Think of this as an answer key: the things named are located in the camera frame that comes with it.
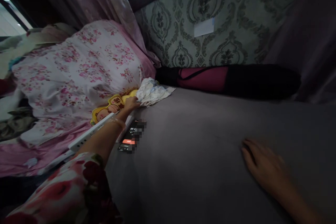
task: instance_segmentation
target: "white paper note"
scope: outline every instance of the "white paper note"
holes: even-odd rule
[[[194,25],[194,37],[199,37],[205,34],[214,32],[215,29],[215,18],[205,20],[201,23]]]

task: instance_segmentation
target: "pink floral blanket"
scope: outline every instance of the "pink floral blanket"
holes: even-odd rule
[[[86,25],[63,43],[36,50],[13,67],[36,125],[21,135],[40,145],[91,119],[114,94],[137,89],[141,61],[113,21]]]

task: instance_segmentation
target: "damask wallpaper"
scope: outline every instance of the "damask wallpaper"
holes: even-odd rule
[[[147,47],[168,67],[261,63],[294,0],[157,0],[135,13]],[[215,17],[215,31],[194,24]]]

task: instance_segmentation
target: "bracelet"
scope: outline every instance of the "bracelet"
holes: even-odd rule
[[[123,121],[119,120],[118,118],[111,118],[111,119],[107,120],[107,122],[108,123],[114,123],[115,122],[115,123],[119,124],[119,126],[122,128],[122,130],[124,130],[126,128],[126,124]]]

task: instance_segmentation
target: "gray mattress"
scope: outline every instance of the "gray mattress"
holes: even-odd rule
[[[245,137],[282,155],[303,196],[336,219],[336,107],[177,88],[137,118],[147,129],[135,153],[118,144],[106,167],[126,223],[291,223],[245,167]]]

